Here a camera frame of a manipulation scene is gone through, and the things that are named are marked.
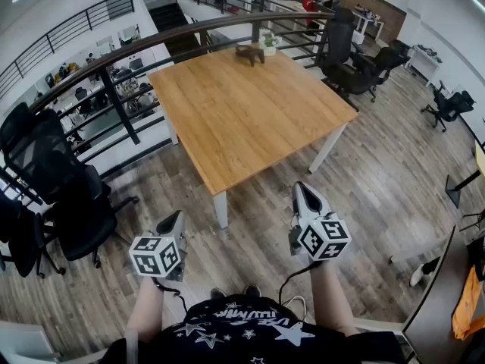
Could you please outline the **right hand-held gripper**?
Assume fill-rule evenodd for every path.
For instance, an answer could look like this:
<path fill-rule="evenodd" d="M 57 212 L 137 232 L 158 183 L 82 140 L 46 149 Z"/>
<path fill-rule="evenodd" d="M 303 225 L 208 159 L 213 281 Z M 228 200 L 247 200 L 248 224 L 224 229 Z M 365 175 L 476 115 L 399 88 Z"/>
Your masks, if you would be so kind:
<path fill-rule="evenodd" d="M 297 181 L 292 188 L 293 212 L 297 224 L 289 233 L 289 249 L 293 256 L 306 254 L 311 261 L 339 258 L 352 242 L 344 220 L 334 212 L 326 215 L 323 196 L 310 185 Z"/>

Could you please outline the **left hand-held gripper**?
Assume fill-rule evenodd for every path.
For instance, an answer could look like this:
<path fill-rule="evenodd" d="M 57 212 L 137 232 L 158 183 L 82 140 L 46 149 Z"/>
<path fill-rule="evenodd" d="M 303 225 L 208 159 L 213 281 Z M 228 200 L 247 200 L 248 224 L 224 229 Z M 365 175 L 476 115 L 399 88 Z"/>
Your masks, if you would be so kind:
<path fill-rule="evenodd" d="M 175 237 L 185 231 L 186 215 L 182 210 L 174 212 L 156 225 L 156 233 Z M 186 252 L 181 250 L 173 236 L 140 236 L 130 246 L 129 256 L 138 275 L 162 278 L 168 281 L 183 280 Z"/>

